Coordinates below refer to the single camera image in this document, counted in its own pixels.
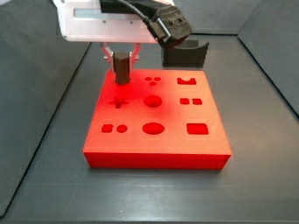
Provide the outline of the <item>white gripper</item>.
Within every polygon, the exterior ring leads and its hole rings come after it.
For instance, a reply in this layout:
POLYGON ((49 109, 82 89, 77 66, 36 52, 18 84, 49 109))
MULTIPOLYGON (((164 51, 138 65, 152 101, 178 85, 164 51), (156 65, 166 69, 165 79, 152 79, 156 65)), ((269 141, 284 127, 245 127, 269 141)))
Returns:
POLYGON ((98 0, 50 0, 57 10, 60 34, 68 41, 104 42, 104 60, 114 71, 108 43, 133 43, 129 66, 138 61, 140 43, 157 42, 141 18, 134 14, 104 13, 98 0))

